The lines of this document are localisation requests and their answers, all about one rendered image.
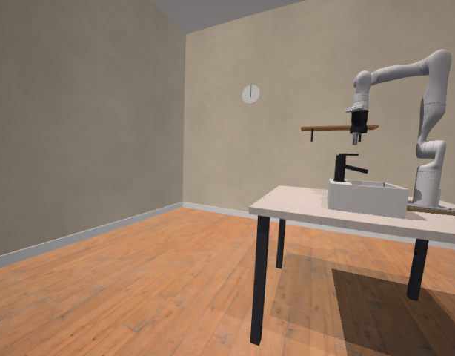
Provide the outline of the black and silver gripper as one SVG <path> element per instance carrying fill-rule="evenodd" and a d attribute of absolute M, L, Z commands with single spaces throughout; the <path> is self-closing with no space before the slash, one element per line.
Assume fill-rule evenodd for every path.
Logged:
<path fill-rule="evenodd" d="M 346 108 L 345 112 L 352 112 L 350 134 L 353 134 L 352 145 L 357 145 L 358 135 L 366 134 L 368 131 L 366 125 L 368 120 L 368 101 L 354 102 L 353 107 Z"/>

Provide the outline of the black mixer tap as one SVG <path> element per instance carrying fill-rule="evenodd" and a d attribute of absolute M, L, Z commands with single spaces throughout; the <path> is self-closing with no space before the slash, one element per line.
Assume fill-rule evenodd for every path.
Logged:
<path fill-rule="evenodd" d="M 336 182 L 344 182 L 345 179 L 345 169 L 352 171 L 358 171 L 367 174 L 368 170 L 363 168 L 357 168 L 350 165 L 346 165 L 346 155 L 347 156 L 358 156 L 358 154 L 339 154 L 336 155 L 336 165 L 335 165 L 335 174 L 334 180 Z"/>

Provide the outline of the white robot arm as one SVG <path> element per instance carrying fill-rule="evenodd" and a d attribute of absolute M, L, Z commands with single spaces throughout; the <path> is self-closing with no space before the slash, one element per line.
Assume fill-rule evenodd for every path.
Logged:
<path fill-rule="evenodd" d="M 410 65 L 384 67 L 373 73 L 360 72 L 353 86 L 356 88 L 353 102 L 368 101 L 370 86 L 411 76 L 427 76 L 429 82 L 420 106 L 419 135 L 416 144 L 416 157 L 434 159 L 427 165 L 417 168 L 413 204 L 439 207 L 439 188 L 446 143 L 442 140 L 426 141 L 435 124 L 445 114 L 448 75 L 451 68 L 451 54 L 448 50 L 438 50 L 422 61 Z"/>

